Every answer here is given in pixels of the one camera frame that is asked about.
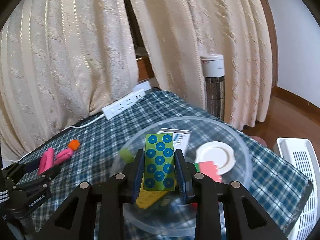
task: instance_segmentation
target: white plate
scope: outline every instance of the white plate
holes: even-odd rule
[[[223,142],[207,142],[196,150],[195,163],[213,161],[218,166],[218,175],[225,174],[235,165],[235,151]]]

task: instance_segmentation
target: plaid tablecloth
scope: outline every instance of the plaid tablecloth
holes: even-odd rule
[[[79,139],[81,142],[80,148],[70,160],[61,165],[61,173],[52,181],[52,197],[32,213],[36,230],[40,230],[81,181],[87,180],[92,184],[106,181],[115,156],[134,134],[155,122],[178,116],[200,116],[217,120],[173,93],[156,91],[147,94],[111,120],[102,118],[85,128],[70,130],[26,156],[21,163],[38,158],[49,147],[53,147],[57,154],[66,148],[71,139]],[[272,151],[236,131],[252,155],[253,177],[249,191],[281,230],[285,231],[296,218],[297,206],[305,193],[308,179]],[[25,175],[20,182],[35,179],[36,172]],[[176,239],[149,234],[128,221],[125,221],[125,236],[126,239]]]

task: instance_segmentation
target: transparent plastic container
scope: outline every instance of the transparent plastic container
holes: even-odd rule
[[[227,125],[203,117],[184,116],[157,122],[146,127],[127,141],[121,150],[129,151],[133,156],[138,149],[144,149],[146,134],[157,133],[161,128],[191,130],[185,160],[194,162],[196,150],[204,143],[220,141],[234,149],[236,164],[222,175],[222,182],[229,184],[238,180],[249,189],[252,179],[251,155],[242,138]],[[122,171],[125,161],[117,155],[112,165],[110,176]],[[124,217],[133,225],[155,235],[179,237],[192,236],[196,226],[196,208],[180,200],[178,189],[168,192],[147,209],[140,209],[136,204],[124,204]]]

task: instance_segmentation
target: curtain fold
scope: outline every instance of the curtain fold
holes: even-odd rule
[[[256,119],[265,120],[271,94],[272,54],[260,0],[131,3],[161,89],[204,107],[199,55],[220,53],[226,72],[225,121],[242,129],[244,125],[254,126]]]
[[[137,84],[123,0],[22,0],[0,39],[7,159],[20,158]]]

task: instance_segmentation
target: blue ring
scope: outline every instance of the blue ring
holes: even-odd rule
[[[173,165],[170,163],[167,163],[163,166],[163,171],[167,174],[173,172]]]
[[[149,172],[149,173],[155,173],[156,170],[157,170],[157,166],[155,166],[152,163],[147,166],[147,172]]]
[[[162,137],[162,140],[165,142],[165,143],[169,143],[172,141],[172,136],[170,134],[166,134]]]
[[[174,185],[174,180],[173,180],[172,178],[166,178],[166,179],[164,179],[164,181],[163,181],[163,185],[164,185],[165,187],[173,187],[173,185]]]
[[[173,154],[173,150],[172,150],[171,148],[166,148],[166,149],[164,149],[164,151],[163,151],[163,155],[164,155],[165,157],[171,157],[172,154]]]
[[[162,165],[162,164],[164,164],[164,157],[163,156],[157,156],[156,158],[155,158],[155,164],[157,164],[157,165]]]
[[[156,156],[156,151],[154,149],[147,150],[147,156],[149,158],[153,158],[154,156]]]
[[[156,144],[156,150],[157,150],[157,151],[162,152],[162,151],[164,150],[164,148],[165,148],[165,145],[164,145],[163,142],[158,142],[158,143]]]
[[[158,137],[155,136],[154,134],[153,134],[153,135],[150,135],[149,138],[148,138],[148,142],[149,142],[149,143],[152,143],[152,144],[153,144],[153,143],[156,143],[157,140],[158,140]]]
[[[154,180],[153,178],[148,178],[148,179],[146,179],[146,181],[145,181],[145,185],[146,185],[146,187],[148,187],[148,188],[154,187],[155,184],[156,184],[156,182],[155,182],[155,180]]]
[[[156,171],[155,180],[161,181],[164,179],[164,173],[162,171]]]

